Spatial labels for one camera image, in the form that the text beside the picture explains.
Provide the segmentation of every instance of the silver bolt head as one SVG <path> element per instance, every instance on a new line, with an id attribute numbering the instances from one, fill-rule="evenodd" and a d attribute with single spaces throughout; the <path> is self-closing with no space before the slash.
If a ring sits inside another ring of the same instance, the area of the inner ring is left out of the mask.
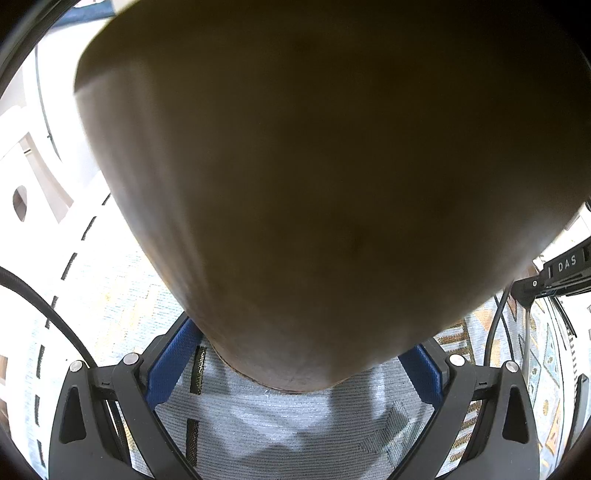
<path id="1" fill-rule="evenodd" d="M 519 365 L 517 365 L 513 360 L 509 360 L 505 364 L 505 367 L 507 368 L 507 370 L 509 372 L 512 372 L 512 373 L 517 373 L 519 371 Z"/>
<path id="2" fill-rule="evenodd" d="M 82 368 L 82 361 L 80 360 L 74 360 L 71 364 L 70 364 L 70 372 L 77 372 L 78 370 L 80 370 L 80 368 Z"/>
<path id="3" fill-rule="evenodd" d="M 128 353 L 123 357 L 123 363 L 125 365 L 133 365 L 139 360 L 139 355 L 135 352 Z"/>
<path id="4" fill-rule="evenodd" d="M 450 355 L 449 361 L 452 363 L 452 365 L 455 365 L 456 367 L 461 367 L 463 364 L 466 363 L 466 359 L 463 356 L 458 355 L 457 353 Z"/>

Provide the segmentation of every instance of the blurry object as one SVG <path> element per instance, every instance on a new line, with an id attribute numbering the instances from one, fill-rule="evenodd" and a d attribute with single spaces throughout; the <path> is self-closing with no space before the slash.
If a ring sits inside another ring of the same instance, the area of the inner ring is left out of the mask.
<path id="1" fill-rule="evenodd" d="M 159 275 L 229 365 L 283 390 L 441 331 L 591 190 L 588 65 L 530 2 L 142 0 L 75 90 Z"/>

